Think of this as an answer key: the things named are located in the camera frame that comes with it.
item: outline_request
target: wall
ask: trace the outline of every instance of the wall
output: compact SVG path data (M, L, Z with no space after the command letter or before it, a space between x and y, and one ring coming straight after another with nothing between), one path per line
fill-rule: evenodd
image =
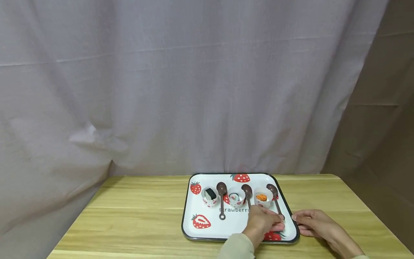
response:
M340 176L412 251L414 1L391 0L322 173Z

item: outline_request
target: brown spoon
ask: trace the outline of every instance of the brown spoon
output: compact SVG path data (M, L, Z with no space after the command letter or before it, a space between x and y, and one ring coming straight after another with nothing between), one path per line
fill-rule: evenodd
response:
M227 193L227 186L225 183L223 182L219 182L217 184L217 191L220 194L220 206L221 206L221 213L219 218L221 220L225 220L226 219L226 215L224 214L224 195Z
M250 209L250 207L251 207L250 198L252 198L252 194L253 194L252 188L248 184L243 184L241 186L241 189L246 194L246 198L245 199L247 200L247 204L249 205L249 209Z
M280 210L279 203L277 202L278 191L277 191L276 186L274 186L273 184L268 184L266 185L266 188L268 188L273 193L274 203L276 204L277 212L280 215L282 215L282 211Z

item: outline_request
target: black tray rim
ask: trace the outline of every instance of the black tray rim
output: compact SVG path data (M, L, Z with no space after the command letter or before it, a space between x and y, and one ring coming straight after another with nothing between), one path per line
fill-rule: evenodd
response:
M190 240L197 240L197 241L217 241L217 242L225 242L227 239L226 238L207 238L207 237L191 237L189 236L185 231L184 231L184 215L185 215L185 209L187 207L187 198L188 198L188 190L190 188L190 183L191 183L191 178L193 178L193 176L199 175L199 174L208 174L208 175L212 175L212 174L242 174L240 173L195 173L193 174L189 180L188 180L188 184L187 184L187 193L185 195L185 202L184 202L184 210L183 210L183 218L181 219L181 231L183 232L184 236ZM243 174L265 174L270 176L271 178L273 178L274 182L276 183L276 187L279 190L279 195L282 196L283 200L285 201L285 205L286 208L289 212L289 215L292 216L292 211L289 208L289 205L287 204L287 201L283 195L283 191L279 186L279 183L277 182L276 178L268 173L262 173L262 172L252 172L252 173L245 173L243 172ZM298 228L298 224L296 223L296 221L293 220L293 225L296 228L296 236L294 239L292 240L282 240L282 241L262 241L262 243L264 244L295 244L296 242L299 241L299 237L300 237L300 232L299 232L299 228Z

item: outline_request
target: strawberry text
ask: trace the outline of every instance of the strawberry text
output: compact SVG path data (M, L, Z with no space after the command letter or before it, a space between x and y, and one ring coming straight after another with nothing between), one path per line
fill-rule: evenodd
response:
M225 208L224 212L249 212L248 208Z

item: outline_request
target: spoon handle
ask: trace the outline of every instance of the spoon handle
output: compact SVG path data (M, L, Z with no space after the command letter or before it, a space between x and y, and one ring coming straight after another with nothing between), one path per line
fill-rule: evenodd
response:
M220 206L221 206L221 212L220 212L219 218L221 220L225 220L226 215L224 214L224 197L223 197L223 195L220 195Z
M273 199L274 199L274 203L276 204L277 213L282 215L282 211L280 210L279 203L277 202L277 196L276 195L273 196Z
M250 199L246 199L246 200L247 200L247 205L249 205L249 210L250 210L250 207L251 207Z

